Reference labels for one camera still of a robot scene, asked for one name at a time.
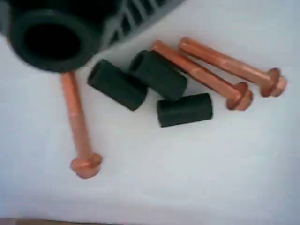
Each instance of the vent slot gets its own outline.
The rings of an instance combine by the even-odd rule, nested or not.
[[[129,23],[129,20],[128,20],[126,15],[124,15],[124,17],[123,17],[121,27],[122,27],[122,30],[123,30],[123,34],[125,36],[131,31],[130,23]]]
[[[137,26],[141,25],[143,22],[142,14],[138,10],[138,8],[136,7],[135,3],[132,0],[128,2],[128,9],[129,9],[129,12],[130,12],[133,20],[135,21],[135,24]]]
[[[115,42],[119,41],[119,39],[120,39],[119,33],[118,31],[115,31],[109,45],[113,45]]]
[[[154,8],[150,4],[149,0],[140,0],[141,4],[143,5],[145,12],[147,15],[152,15],[154,12]]]
[[[158,6],[163,6],[164,4],[167,3],[167,0],[155,0]]]

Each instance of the bolt head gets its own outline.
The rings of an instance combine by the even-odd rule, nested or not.
[[[101,163],[102,157],[97,153],[93,153],[88,160],[74,159],[70,167],[78,177],[88,179],[94,177],[99,172]]]
[[[245,111],[253,101],[253,93],[249,90],[248,84],[245,82],[238,83],[234,86],[240,93],[240,97],[227,100],[227,108],[229,110]]]
[[[273,85],[271,87],[262,87],[261,95],[265,98],[270,96],[280,96],[286,89],[287,80],[281,75],[281,71],[278,68],[270,69],[267,73],[270,76]]]

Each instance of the white surface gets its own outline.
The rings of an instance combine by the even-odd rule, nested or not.
[[[300,223],[298,0],[188,0],[136,39],[98,56],[78,81],[102,171],[81,180],[59,78],[23,65],[0,40],[0,217],[174,225]],[[190,36],[261,69],[282,68],[279,98],[230,112],[209,92],[214,120],[159,128],[158,94],[136,112],[86,85],[99,58],[126,68],[157,38]],[[212,67],[227,80],[238,80]]]

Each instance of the black rubber bushing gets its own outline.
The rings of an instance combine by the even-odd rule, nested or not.
[[[11,18],[8,39],[17,55],[37,68],[66,72],[82,67],[99,48],[99,35],[74,15],[29,10]]]
[[[156,52],[144,50],[131,62],[130,73],[170,101],[182,97],[188,80]]]
[[[146,85],[106,60],[100,61],[94,67],[88,84],[131,111],[143,104],[148,92]]]
[[[213,117],[209,94],[183,97],[177,102],[161,100],[157,103],[158,120],[161,127],[210,120]]]

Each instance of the black plastic housing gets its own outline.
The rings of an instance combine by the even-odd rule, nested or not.
[[[99,51],[121,0],[7,0],[6,36],[25,62],[53,72],[82,67]]]

